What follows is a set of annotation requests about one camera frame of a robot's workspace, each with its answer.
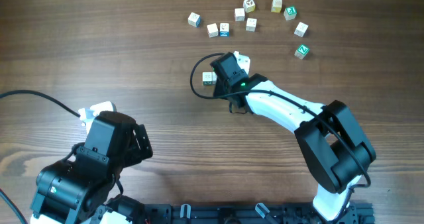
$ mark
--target wooden table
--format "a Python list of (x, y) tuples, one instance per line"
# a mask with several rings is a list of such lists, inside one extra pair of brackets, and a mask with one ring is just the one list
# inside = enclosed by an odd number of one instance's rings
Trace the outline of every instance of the wooden table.
[[(154, 157), (123, 171), (125, 193), (143, 203), (311, 201), (317, 182), (295, 137), (271, 120), (231, 115), (226, 101), (192, 94), (203, 56), (238, 50), (251, 73), (310, 101), (345, 102), (377, 152), (372, 202), (378, 223), (424, 218), (424, 4), (422, 0), (255, 0), (256, 32), (234, 22), (243, 0), (0, 0), (0, 92), (35, 89), (72, 109), (112, 101), (146, 125)], [(191, 12), (202, 16), (189, 26)], [(293, 34), (297, 24), (307, 35)], [(230, 23), (230, 38), (206, 26)], [(295, 49), (311, 52), (300, 60)], [(203, 87), (202, 64), (195, 74)], [(22, 212), (40, 170), (85, 140), (75, 117), (31, 95), (0, 102), (0, 187)], [(118, 193), (114, 188), (110, 196)], [(0, 201), (0, 223), (16, 222)]]

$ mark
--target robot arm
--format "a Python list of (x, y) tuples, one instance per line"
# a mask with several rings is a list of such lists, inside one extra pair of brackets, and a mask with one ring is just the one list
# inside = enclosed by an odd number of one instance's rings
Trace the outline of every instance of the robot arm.
[[(238, 108), (268, 117), (295, 134), (307, 167), (319, 183), (314, 207), (327, 221), (333, 220), (349, 198), (348, 189), (359, 181), (362, 172), (339, 140), (331, 145), (326, 141), (329, 131), (305, 109), (330, 124), (366, 170), (376, 159), (376, 153), (349, 108), (340, 101), (327, 106), (312, 103), (277, 88), (264, 76), (249, 77), (231, 53), (216, 59), (211, 66), (218, 77), (215, 97), (225, 97)], [(280, 94), (304, 109), (269, 93), (243, 93), (255, 90)]]

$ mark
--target wooden surface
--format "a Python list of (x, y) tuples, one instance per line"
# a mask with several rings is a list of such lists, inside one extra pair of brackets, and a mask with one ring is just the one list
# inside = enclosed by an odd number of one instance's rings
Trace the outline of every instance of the wooden surface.
[[(295, 20), (255, 0), (256, 32), (234, 22), (243, 0), (0, 0), (0, 92), (35, 89), (72, 109), (112, 101), (146, 125), (154, 157), (123, 171), (125, 193), (144, 203), (312, 201), (317, 183), (295, 137), (256, 115), (202, 100), (189, 73), (203, 56), (238, 50), (251, 73), (304, 99), (345, 102), (377, 152), (372, 186), (378, 223), (424, 218), (424, 3), (422, 0), (284, 0)], [(191, 12), (203, 18), (188, 25)], [(307, 35), (293, 34), (302, 21)], [(230, 23), (230, 38), (206, 25)], [(293, 54), (300, 44), (311, 52)], [(201, 72), (195, 75), (202, 87)], [(85, 140), (80, 122), (30, 95), (0, 101), (0, 187), (23, 213), (40, 170)], [(111, 196), (118, 193), (115, 188)], [(0, 201), (0, 223), (13, 223)]]

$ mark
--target wood grain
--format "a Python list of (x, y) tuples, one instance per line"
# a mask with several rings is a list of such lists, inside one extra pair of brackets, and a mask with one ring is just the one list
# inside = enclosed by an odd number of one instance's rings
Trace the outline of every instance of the wood grain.
[[(35, 89), (72, 109), (102, 101), (146, 125), (154, 157), (124, 170), (125, 193), (144, 203), (311, 201), (317, 183), (295, 137), (225, 101), (194, 96), (189, 73), (203, 56), (238, 50), (252, 73), (304, 99), (348, 104), (377, 152), (372, 186), (354, 200), (374, 204), (378, 223), (424, 218), (424, 3), (422, 0), (284, 0), (296, 19), (255, 0), (0, 0), (0, 92)], [(187, 24), (191, 12), (200, 28)], [(309, 25), (304, 38), (293, 34)], [(206, 25), (230, 23), (230, 38)], [(311, 52), (294, 56), (300, 44)], [(195, 86), (202, 87), (202, 64)], [(30, 216), (39, 171), (85, 140), (75, 117), (38, 97), (0, 102), (0, 186)], [(0, 201), (0, 223), (17, 222)]]

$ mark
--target yellow cube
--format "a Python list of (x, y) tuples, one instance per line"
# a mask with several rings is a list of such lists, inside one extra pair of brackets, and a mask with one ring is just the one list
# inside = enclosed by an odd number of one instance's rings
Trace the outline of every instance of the yellow cube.
[(283, 0), (272, 0), (271, 12), (279, 13), (283, 7)]

